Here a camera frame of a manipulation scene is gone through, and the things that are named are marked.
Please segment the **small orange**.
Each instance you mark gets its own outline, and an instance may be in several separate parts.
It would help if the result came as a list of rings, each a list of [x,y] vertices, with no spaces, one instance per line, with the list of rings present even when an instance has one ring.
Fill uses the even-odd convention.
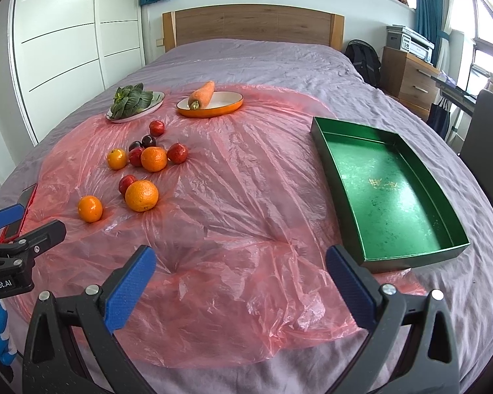
[[[127,154],[124,149],[113,148],[106,156],[107,166],[114,171],[123,169],[128,164]]]
[[[77,212],[82,221],[94,223],[101,219],[103,214],[103,206],[97,197],[85,196],[79,200]]]

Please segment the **large orange front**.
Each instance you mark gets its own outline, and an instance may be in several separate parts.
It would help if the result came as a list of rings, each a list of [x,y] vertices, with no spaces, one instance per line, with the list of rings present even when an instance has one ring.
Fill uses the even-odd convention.
[[[159,191],[150,181],[136,181],[127,188],[124,201],[134,212],[146,212],[159,201]]]

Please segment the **dark plum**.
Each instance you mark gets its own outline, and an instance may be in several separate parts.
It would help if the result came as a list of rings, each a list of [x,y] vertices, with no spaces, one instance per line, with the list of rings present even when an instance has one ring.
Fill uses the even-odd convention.
[[[156,146],[155,138],[152,135],[145,135],[142,138],[141,143],[144,148],[150,148]]]
[[[134,148],[142,148],[143,145],[140,141],[134,141],[129,146],[129,151],[132,151]]]

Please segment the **orange cluster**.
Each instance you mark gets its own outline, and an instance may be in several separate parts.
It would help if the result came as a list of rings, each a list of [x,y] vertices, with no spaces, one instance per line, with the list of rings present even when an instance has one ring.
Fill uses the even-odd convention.
[[[141,152],[141,166],[149,173],[162,171],[168,163],[167,153],[161,147],[148,147]]]

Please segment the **red plum top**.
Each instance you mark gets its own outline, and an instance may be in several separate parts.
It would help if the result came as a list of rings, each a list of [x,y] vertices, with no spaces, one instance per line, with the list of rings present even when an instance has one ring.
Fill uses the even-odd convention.
[[[165,133],[165,123],[160,120],[154,120],[149,124],[149,134],[153,137],[159,137]]]

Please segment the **red black phone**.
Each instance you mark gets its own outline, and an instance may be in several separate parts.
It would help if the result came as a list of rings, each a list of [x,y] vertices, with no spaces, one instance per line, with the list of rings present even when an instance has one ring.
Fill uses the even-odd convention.
[[[0,244],[10,243],[20,236],[28,208],[34,200],[36,190],[37,184],[34,183],[22,191],[18,201],[13,206],[13,219],[1,231]]]

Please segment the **grey bed sheet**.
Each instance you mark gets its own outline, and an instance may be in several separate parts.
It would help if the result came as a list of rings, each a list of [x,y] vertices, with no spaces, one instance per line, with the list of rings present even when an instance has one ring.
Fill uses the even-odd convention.
[[[130,74],[166,96],[175,89],[187,98],[208,81],[215,92],[242,85],[274,86],[306,94],[329,109],[326,118],[369,125],[399,134],[448,197],[469,240],[458,257],[411,271],[383,274],[379,281],[403,292],[443,292],[456,336],[459,389],[467,392],[493,358],[493,208],[474,175],[421,119],[382,91],[366,84],[344,54],[322,45],[217,39],[183,45]],[[114,91],[98,94],[60,122],[18,164],[0,188],[0,208],[14,203],[36,183],[41,145],[60,128],[75,127],[106,112]],[[130,357],[158,393],[323,393],[344,371],[365,333],[320,345],[278,351],[248,365],[168,367]]]

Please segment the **bok choy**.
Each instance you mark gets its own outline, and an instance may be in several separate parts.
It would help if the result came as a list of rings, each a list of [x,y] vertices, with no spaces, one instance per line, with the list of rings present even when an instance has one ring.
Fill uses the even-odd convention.
[[[113,120],[132,117],[148,108],[152,100],[153,93],[145,91],[142,83],[118,87],[108,117]]]

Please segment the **white wardrobe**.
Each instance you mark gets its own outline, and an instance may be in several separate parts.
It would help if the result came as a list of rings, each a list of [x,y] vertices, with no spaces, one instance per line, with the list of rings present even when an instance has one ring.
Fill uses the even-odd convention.
[[[145,64],[139,0],[10,0],[9,34],[33,144]]]

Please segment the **carrot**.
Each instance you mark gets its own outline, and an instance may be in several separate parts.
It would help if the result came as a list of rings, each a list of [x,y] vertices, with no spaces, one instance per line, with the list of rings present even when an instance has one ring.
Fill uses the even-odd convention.
[[[214,81],[208,81],[189,95],[189,109],[206,109],[214,95]]]

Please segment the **navy tote bag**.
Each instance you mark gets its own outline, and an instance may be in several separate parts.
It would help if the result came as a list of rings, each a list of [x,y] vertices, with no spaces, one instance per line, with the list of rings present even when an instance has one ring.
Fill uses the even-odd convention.
[[[450,128],[451,105],[445,97],[442,97],[438,103],[433,103],[429,110],[427,124],[445,140]]]

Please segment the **orange oval dish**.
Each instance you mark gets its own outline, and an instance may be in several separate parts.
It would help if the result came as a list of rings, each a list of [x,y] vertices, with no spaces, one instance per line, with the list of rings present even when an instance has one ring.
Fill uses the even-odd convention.
[[[242,94],[237,92],[215,92],[205,109],[190,109],[188,99],[179,101],[177,112],[186,118],[215,118],[238,110],[244,102]]]

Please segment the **desk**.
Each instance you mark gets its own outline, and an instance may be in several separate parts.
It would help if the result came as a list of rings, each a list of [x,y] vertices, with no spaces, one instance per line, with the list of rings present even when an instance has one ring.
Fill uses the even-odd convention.
[[[441,95],[449,100],[452,104],[458,107],[460,110],[473,116],[475,105],[477,103],[477,97],[467,93],[454,84],[452,79],[445,73],[441,72],[436,77],[432,76],[435,81],[436,87],[440,89]]]

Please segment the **black backpack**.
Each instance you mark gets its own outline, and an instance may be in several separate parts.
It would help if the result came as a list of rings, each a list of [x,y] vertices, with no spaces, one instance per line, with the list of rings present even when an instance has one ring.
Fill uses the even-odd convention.
[[[344,54],[367,84],[375,88],[380,86],[381,62],[377,52],[370,44],[359,39],[353,39],[347,44]]]

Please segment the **teal curtain right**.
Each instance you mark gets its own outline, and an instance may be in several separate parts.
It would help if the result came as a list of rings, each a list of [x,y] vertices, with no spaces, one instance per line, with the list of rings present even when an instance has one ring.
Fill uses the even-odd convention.
[[[449,0],[417,0],[415,31],[434,44],[431,64],[436,66],[441,54],[444,41],[449,40],[449,34],[445,31],[445,21],[449,9],[445,3]]]

